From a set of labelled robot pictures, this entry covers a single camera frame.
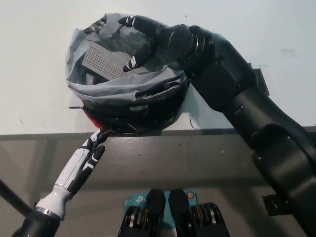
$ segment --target orange sticker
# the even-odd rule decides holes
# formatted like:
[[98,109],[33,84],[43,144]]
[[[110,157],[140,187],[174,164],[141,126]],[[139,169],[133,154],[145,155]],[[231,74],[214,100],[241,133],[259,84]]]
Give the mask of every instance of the orange sticker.
[[187,192],[187,197],[188,199],[193,199],[194,198],[194,193],[192,191]]

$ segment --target black fingertip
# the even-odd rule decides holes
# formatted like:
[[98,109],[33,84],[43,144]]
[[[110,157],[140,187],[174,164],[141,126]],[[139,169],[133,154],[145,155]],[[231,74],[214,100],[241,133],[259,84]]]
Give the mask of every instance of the black fingertip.
[[101,158],[101,156],[103,155],[104,151],[105,151],[104,146],[97,147],[97,149],[95,149],[95,152],[93,154],[93,158],[99,160]]
[[129,72],[129,71],[131,71],[129,68],[128,68],[128,66],[124,66],[123,67],[123,72],[125,72],[125,73],[127,73],[127,72]]
[[126,23],[126,19],[127,19],[127,16],[125,16],[125,17],[119,19],[118,22],[119,22],[120,24],[125,24],[125,23]]

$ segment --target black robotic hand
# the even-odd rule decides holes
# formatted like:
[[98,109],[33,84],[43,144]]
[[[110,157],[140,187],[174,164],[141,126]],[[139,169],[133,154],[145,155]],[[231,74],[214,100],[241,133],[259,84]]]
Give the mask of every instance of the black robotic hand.
[[124,67],[125,72],[144,65],[157,47],[165,48],[207,104],[220,112],[241,91],[257,84],[249,64],[220,34],[199,26],[168,27],[143,16],[128,16],[118,22],[148,37]]
[[147,43],[126,64],[125,72],[143,66],[155,54],[157,47],[168,49],[169,56],[182,63],[194,51],[197,43],[194,34],[184,24],[168,27],[143,16],[127,16],[118,22],[134,27],[148,38]]

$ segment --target black robot arm segment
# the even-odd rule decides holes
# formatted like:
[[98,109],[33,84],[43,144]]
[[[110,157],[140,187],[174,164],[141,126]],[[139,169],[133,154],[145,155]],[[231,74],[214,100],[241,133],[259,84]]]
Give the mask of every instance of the black robot arm segment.
[[[302,126],[261,92],[251,68],[226,39],[208,31],[205,35],[211,39],[207,47],[214,47],[214,55],[202,70],[187,68],[192,85],[255,150],[259,171],[289,203],[305,232],[316,236],[314,143]],[[200,60],[206,58],[201,54]]]
[[209,107],[222,112],[255,150],[257,168],[304,231],[316,236],[316,147],[305,129],[261,92],[255,73],[232,44],[198,26],[169,28],[138,16],[123,21],[152,39],[152,47],[167,47]]

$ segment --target white robotic hand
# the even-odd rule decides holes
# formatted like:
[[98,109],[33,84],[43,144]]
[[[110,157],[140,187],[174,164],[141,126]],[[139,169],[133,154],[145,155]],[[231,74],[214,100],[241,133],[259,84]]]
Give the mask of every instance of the white robotic hand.
[[56,180],[53,191],[37,203],[36,211],[64,219],[67,201],[79,191],[92,173],[105,150],[104,146],[99,145],[109,135],[107,130],[100,129],[75,151]]

